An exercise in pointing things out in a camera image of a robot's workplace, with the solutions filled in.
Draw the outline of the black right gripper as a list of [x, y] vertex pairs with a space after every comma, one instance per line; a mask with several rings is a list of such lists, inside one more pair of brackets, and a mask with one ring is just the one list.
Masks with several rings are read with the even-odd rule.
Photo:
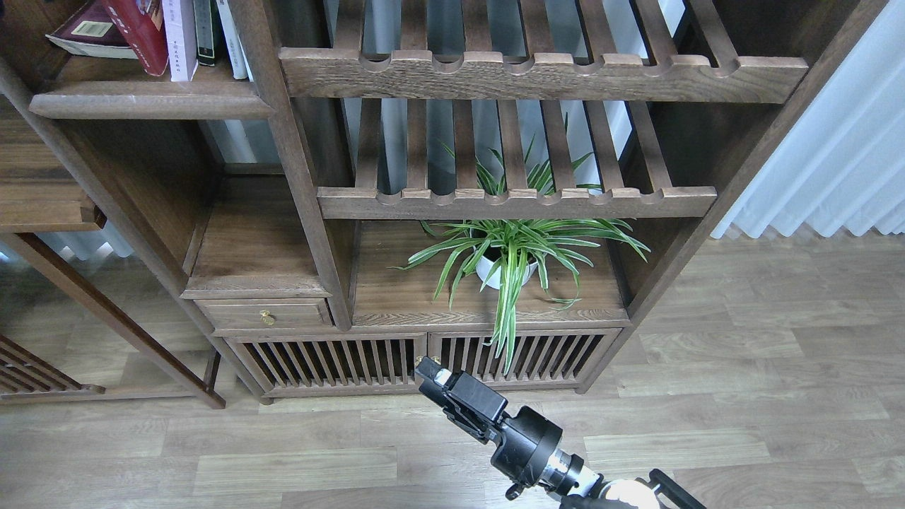
[[577, 495], [602, 497], [602, 476], [585, 466], [579, 455], [559, 448], [562, 429], [528, 406], [511, 418], [503, 410], [506, 397], [469, 373], [452, 373], [421, 357], [414, 372], [418, 390], [440, 406], [448, 419], [481, 443], [494, 441], [491, 464], [513, 482], [506, 498], [515, 500], [524, 489], [541, 486], [559, 501]]

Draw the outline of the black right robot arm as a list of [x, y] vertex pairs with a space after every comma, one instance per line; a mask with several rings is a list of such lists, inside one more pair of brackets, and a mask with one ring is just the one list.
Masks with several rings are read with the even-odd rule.
[[414, 371], [423, 380], [421, 393], [450, 421], [482, 444], [495, 444], [491, 464], [512, 481], [507, 499], [539, 486], [561, 508], [662, 508], [660, 496], [678, 508], [703, 507], [659, 469], [650, 470], [647, 480], [609, 480], [595, 473], [580, 455], [560, 448], [560, 426], [529, 406], [508, 415], [506, 397], [469, 373], [452, 373], [427, 356], [416, 360]]

